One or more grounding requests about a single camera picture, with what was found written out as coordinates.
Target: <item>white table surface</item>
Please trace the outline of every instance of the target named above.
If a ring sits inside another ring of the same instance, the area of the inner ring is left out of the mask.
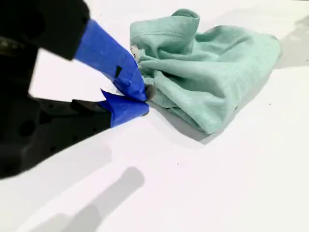
[[[221,133],[206,138],[155,107],[0,181],[0,231],[309,231],[309,2],[267,2],[89,1],[126,48],[131,22],[188,7],[201,15],[200,31],[271,33],[283,55]],[[99,101],[100,87],[114,91],[100,73],[41,51],[30,92]]]

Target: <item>small label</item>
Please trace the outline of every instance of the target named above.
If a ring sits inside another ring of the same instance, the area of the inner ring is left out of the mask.
[[[136,62],[138,62],[140,60],[140,51],[136,44],[131,46],[131,53]]]

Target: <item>mint green cloth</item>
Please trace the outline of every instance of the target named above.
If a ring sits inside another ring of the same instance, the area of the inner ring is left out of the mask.
[[[130,44],[153,102],[211,134],[231,118],[244,96],[266,78],[281,48],[274,36],[234,26],[197,33],[199,16],[181,9],[171,17],[135,22]]]

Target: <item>green towel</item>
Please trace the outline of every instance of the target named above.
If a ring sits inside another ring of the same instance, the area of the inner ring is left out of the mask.
[[[211,134],[267,77],[281,48],[274,36],[234,26],[198,33],[199,19],[181,9],[171,17],[135,22],[130,44],[145,83],[156,86],[152,101]]]

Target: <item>blue tape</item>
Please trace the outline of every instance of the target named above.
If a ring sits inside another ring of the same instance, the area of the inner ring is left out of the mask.
[[[96,21],[88,22],[75,59],[102,72],[124,95],[146,101],[145,84],[135,59]]]
[[[126,96],[111,94],[102,90],[106,101],[99,102],[99,105],[112,113],[111,127],[128,122],[149,112],[149,105],[129,99]]]

